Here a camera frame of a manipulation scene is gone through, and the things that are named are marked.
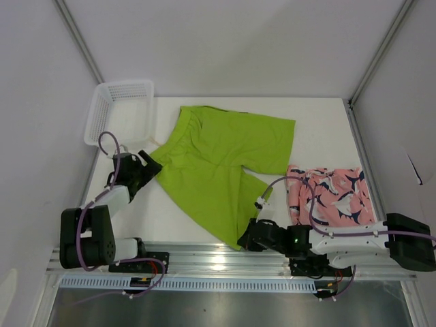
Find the pink shark print shorts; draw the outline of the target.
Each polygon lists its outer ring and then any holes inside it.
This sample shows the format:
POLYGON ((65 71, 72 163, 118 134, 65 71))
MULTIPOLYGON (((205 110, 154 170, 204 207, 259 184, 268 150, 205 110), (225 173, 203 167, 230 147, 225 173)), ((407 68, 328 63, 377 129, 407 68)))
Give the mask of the pink shark print shorts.
POLYGON ((352 227, 375 223, 367 182, 361 168, 287 169, 287 205, 294 225, 309 225, 309 210, 319 226, 352 227))

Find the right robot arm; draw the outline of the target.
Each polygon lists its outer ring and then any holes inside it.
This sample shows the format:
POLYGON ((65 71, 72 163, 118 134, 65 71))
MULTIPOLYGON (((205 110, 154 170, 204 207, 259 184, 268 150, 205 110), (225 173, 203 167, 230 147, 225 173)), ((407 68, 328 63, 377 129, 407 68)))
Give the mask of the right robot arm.
POLYGON ((349 276, 352 266, 387 263, 416 272, 435 271, 435 238, 430 227, 397 213, 350 228, 282 228, 269 219, 251 219, 238 245, 248 251, 270 249, 284 255, 296 276, 331 276, 340 270, 349 276))

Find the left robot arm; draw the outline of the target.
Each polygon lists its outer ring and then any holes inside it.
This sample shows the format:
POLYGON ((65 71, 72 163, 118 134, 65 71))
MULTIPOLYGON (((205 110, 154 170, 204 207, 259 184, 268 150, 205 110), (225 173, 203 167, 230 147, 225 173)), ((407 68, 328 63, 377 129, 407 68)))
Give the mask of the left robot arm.
POLYGON ((148 264, 142 239, 116 238, 112 218, 160 173, 162 165, 143 150, 115 154, 112 162, 114 170, 102 193, 89 204, 61 213, 59 260, 64 269, 90 271, 124 262, 138 273, 148 264))

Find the lime green cloth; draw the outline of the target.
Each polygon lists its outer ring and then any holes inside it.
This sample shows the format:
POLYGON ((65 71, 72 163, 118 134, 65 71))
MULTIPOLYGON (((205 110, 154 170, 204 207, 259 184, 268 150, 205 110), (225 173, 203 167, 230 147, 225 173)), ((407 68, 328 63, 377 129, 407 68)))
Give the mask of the lime green cloth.
POLYGON ((296 122, 210 106, 183 106, 167 142, 151 157, 158 183, 193 221, 233 249, 268 185, 285 175, 296 122))

